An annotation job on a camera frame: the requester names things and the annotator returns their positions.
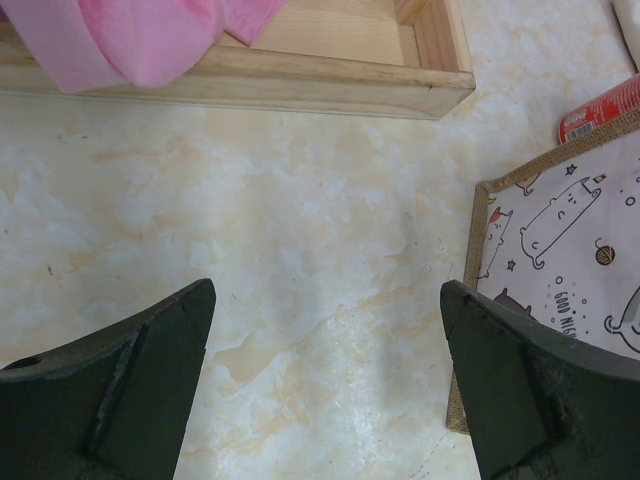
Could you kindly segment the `red can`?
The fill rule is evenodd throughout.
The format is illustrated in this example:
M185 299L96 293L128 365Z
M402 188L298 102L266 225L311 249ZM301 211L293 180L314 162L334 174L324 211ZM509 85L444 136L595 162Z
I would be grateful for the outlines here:
M561 143L572 141L639 107L639 75L568 112L559 122Z

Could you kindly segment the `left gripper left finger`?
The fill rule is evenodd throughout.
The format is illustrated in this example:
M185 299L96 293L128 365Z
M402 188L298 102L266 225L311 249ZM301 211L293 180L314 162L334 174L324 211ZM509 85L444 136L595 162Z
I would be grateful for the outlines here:
M2 478L173 478L215 303L200 279L2 368Z

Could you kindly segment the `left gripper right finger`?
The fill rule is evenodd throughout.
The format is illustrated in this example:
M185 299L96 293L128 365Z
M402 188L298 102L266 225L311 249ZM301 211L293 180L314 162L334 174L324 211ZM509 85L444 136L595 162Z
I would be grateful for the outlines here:
M639 363L458 281L440 309L484 479L636 479Z

